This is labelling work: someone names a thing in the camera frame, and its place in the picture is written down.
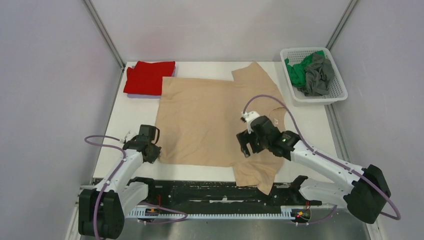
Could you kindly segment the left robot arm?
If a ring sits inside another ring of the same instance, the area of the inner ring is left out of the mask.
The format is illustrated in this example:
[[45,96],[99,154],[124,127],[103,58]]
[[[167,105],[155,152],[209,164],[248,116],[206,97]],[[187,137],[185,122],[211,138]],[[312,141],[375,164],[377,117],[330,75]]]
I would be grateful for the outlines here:
[[131,139],[120,139],[122,146],[102,143],[100,147],[120,152],[117,162],[94,187],[83,189],[78,199],[78,232],[97,240],[117,239],[125,218],[141,201],[153,203],[157,190],[142,182],[131,181],[143,163],[154,163],[161,153],[157,146],[160,130],[142,124]]

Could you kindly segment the beige t-shirt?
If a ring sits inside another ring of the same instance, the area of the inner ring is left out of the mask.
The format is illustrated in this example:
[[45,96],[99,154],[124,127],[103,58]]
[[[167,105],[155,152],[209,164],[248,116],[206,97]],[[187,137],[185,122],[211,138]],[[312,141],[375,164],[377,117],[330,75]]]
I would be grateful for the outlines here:
[[155,125],[164,164],[231,167],[239,187],[268,195],[284,160],[268,151],[245,157],[237,134],[242,111],[256,111],[285,130],[282,95],[257,63],[234,70],[233,79],[164,77]]

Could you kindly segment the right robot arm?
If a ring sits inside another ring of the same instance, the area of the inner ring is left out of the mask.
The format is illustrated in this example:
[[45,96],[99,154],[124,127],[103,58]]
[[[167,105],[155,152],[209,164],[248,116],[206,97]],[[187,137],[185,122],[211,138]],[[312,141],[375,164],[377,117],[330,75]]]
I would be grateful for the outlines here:
[[267,150],[276,157],[308,167],[330,182],[299,175],[290,184],[289,199],[295,204],[319,201],[347,208],[358,220],[373,224],[391,197],[380,168],[362,167],[318,152],[299,134],[280,131],[265,115],[255,111],[241,115],[246,130],[236,135],[246,158]]

